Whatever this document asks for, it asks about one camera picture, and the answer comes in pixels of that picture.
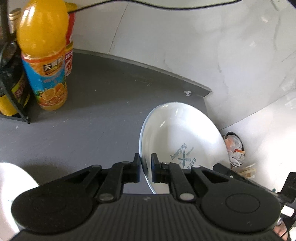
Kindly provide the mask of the person's right hand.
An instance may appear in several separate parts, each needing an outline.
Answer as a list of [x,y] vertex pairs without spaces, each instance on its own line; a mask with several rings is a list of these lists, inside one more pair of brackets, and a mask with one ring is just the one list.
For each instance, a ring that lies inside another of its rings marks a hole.
[[276,233],[282,240],[291,241],[290,228],[287,228],[283,218],[280,218],[275,227],[273,228],[274,233]]

